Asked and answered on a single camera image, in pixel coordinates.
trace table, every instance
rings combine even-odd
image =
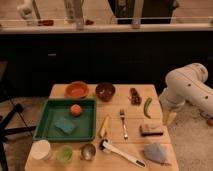
[[[64,92],[67,84],[55,84],[52,88],[49,98],[64,98]],[[95,84],[89,84],[88,98],[96,98]],[[142,97],[142,104],[140,106],[133,106],[130,103],[130,88],[136,88]],[[128,162],[121,156],[111,153],[106,154],[99,150],[99,143],[101,139],[98,136],[101,124],[106,115],[110,115],[108,139],[112,144],[120,150],[129,153],[139,160],[145,161],[150,171],[178,171],[178,164],[176,156],[172,147],[167,127],[164,127],[163,136],[149,136],[141,137],[139,126],[142,123],[162,123],[162,110],[158,101],[158,96],[154,85],[134,85],[134,84],[116,84],[116,93],[110,102],[101,102],[97,99],[96,112],[96,138],[91,141],[96,146],[96,155],[92,161],[81,160],[80,148],[88,142],[63,142],[52,143],[53,155],[47,161],[34,160],[29,154],[25,170],[27,171],[56,171],[56,170],[74,170],[74,171],[137,171],[142,168]],[[143,114],[143,105],[145,100],[151,97],[152,103],[149,107],[149,114],[151,119],[148,119]],[[119,117],[119,110],[125,110],[126,125],[128,131],[128,140],[123,138],[123,127]],[[147,160],[143,156],[143,148],[145,145],[159,142],[167,148],[168,163],[171,165],[160,165],[158,163]],[[68,144],[73,148],[72,162],[62,165],[55,158],[55,153],[60,146]]]

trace green plastic tray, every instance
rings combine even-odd
[[[79,104],[83,112],[74,117],[70,114],[70,106]],[[65,134],[55,126],[60,117],[72,121],[76,125],[71,134]],[[95,99],[48,99],[42,109],[40,120],[33,135],[34,140],[49,141],[89,141],[95,138],[96,132],[96,100]]]

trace green cup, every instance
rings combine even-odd
[[[61,146],[57,153],[56,158],[62,164],[67,164],[72,159],[72,148],[68,145]]]

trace sponge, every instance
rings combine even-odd
[[[55,126],[62,130],[65,134],[71,134],[76,127],[72,121],[66,118],[60,118],[57,122],[55,122]]]

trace brown bowl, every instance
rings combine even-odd
[[[95,93],[100,100],[108,102],[115,94],[115,87],[111,83],[100,83],[97,85]]]
[[[89,93],[89,88],[83,81],[74,81],[65,89],[65,96],[68,98],[83,98]]]

